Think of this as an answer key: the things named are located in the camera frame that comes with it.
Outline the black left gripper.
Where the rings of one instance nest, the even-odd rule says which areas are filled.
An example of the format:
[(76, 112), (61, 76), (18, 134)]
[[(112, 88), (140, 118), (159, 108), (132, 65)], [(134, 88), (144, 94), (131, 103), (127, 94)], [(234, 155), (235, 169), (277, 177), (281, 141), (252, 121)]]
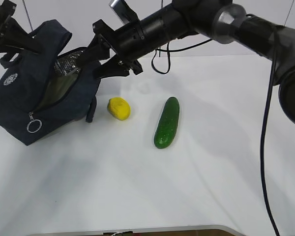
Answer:
[(17, 4), (10, 0), (0, 4), (0, 53), (19, 53), (25, 50), (40, 54), (41, 44), (12, 18), (16, 7)]

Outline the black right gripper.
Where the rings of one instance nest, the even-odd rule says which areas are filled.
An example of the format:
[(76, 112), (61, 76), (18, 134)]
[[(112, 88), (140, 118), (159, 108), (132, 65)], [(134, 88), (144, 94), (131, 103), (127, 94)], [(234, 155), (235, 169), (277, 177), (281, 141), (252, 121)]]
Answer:
[(82, 68), (96, 60), (108, 60), (93, 70), (95, 80), (109, 77), (127, 77), (130, 70), (138, 75), (143, 72), (138, 58), (145, 37), (139, 21), (124, 25), (118, 30), (110, 28), (103, 20), (93, 23), (95, 36), (89, 46), (76, 59), (76, 65)]

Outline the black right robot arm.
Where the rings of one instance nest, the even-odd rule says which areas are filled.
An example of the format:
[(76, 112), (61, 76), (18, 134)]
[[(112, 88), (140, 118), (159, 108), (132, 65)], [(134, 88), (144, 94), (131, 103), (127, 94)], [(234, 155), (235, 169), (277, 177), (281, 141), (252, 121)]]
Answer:
[(95, 22), (94, 38), (77, 59), (79, 67), (105, 61), (94, 71), (96, 79), (140, 74), (138, 59), (175, 39), (202, 34), (221, 44), (238, 42), (273, 62), (281, 108), (295, 124), (295, 29), (247, 14), (230, 0), (174, 0), (144, 19), (123, 0), (110, 6), (123, 26)]

